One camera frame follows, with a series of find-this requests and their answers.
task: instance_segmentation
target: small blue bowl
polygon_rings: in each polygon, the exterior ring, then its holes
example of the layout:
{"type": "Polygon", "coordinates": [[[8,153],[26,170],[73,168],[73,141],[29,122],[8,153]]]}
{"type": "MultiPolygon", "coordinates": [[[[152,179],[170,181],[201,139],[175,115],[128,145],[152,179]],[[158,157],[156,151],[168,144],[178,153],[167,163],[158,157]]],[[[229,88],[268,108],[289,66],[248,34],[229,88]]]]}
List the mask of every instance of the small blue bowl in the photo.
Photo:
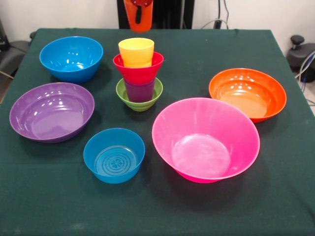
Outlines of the small blue bowl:
{"type": "Polygon", "coordinates": [[[145,154],[142,138],[135,132],[113,128],[95,134],[85,145],[87,167],[105,183],[123,183],[134,177],[145,154]]]}
{"type": "Polygon", "coordinates": [[[94,39],[72,36],[47,44],[39,54],[42,65],[57,79],[81,84],[92,78],[103,57],[103,47],[94,39]]]}

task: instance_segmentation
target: orange bowl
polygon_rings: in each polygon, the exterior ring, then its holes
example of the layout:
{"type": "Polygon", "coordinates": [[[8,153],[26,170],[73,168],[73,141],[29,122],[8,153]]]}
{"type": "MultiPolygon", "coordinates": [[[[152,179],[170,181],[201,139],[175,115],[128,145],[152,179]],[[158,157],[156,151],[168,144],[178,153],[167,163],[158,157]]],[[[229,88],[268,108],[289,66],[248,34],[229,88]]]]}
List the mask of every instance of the orange bowl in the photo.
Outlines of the orange bowl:
{"type": "Polygon", "coordinates": [[[243,111],[253,122],[269,119],[285,107],[286,93],[281,84],[258,70],[233,68],[215,75],[209,83],[213,99],[243,111]]]}

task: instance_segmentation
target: stacked cups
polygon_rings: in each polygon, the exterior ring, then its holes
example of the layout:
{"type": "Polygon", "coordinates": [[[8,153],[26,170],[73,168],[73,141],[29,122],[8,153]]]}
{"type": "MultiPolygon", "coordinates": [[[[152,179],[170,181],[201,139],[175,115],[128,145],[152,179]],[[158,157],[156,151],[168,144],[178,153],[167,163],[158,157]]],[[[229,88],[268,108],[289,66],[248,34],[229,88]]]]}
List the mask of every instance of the stacked cups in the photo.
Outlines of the stacked cups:
{"type": "Polygon", "coordinates": [[[129,101],[150,101],[164,57],[154,52],[154,41],[147,38],[125,39],[118,46],[120,54],[113,62],[123,76],[129,101]]]}

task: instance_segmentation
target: green tablecloth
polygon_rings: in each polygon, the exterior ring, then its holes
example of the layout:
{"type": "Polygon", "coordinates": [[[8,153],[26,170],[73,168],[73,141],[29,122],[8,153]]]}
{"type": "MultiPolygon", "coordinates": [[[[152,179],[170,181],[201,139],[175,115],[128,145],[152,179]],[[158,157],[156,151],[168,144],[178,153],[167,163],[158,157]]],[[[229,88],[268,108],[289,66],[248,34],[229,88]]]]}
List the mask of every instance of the green tablecloth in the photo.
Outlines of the green tablecloth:
{"type": "Polygon", "coordinates": [[[315,119],[272,33],[268,30],[40,29],[0,107],[0,235],[315,235],[315,119]],[[9,124],[15,100],[29,89],[56,82],[39,62],[50,41],[92,37],[104,47],[95,77],[83,84],[95,112],[71,140],[45,145],[16,134],[9,124]],[[164,92],[150,110],[130,110],[116,95],[121,78],[112,59],[122,39],[144,36],[165,56],[158,73],[164,92]],[[249,67],[276,78],[287,93],[277,116],[256,126],[261,150],[243,174],[212,184],[179,176],[156,152],[151,128],[177,100],[209,97],[219,71],[249,67]],[[95,133],[112,127],[137,132],[146,155],[132,180],[100,182],[83,162],[95,133]]]}

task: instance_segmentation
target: wall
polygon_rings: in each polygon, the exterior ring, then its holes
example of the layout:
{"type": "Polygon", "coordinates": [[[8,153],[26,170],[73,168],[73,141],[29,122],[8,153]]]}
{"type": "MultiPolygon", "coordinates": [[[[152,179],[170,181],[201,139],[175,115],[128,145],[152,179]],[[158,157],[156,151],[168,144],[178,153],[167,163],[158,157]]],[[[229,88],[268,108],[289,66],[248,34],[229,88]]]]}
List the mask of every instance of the wall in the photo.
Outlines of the wall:
{"type": "MultiPolygon", "coordinates": [[[[226,0],[226,4],[230,29],[270,29],[284,54],[294,34],[315,43],[315,0],[226,0]]],[[[217,16],[217,0],[196,0],[192,27],[199,29],[217,16]]],[[[226,19],[223,0],[221,18],[226,19]]]]}
{"type": "Polygon", "coordinates": [[[116,0],[0,0],[9,41],[27,40],[38,28],[118,28],[116,0]]]}
{"type": "MultiPolygon", "coordinates": [[[[195,0],[192,27],[218,15],[217,0],[195,0]]],[[[226,0],[230,29],[271,29],[281,50],[301,34],[315,42],[315,0],[226,0]]],[[[0,0],[0,17],[10,41],[29,40],[38,28],[118,28],[116,0],[0,0]]],[[[221,0],[221,17],[226,12],[221,0]]]]}

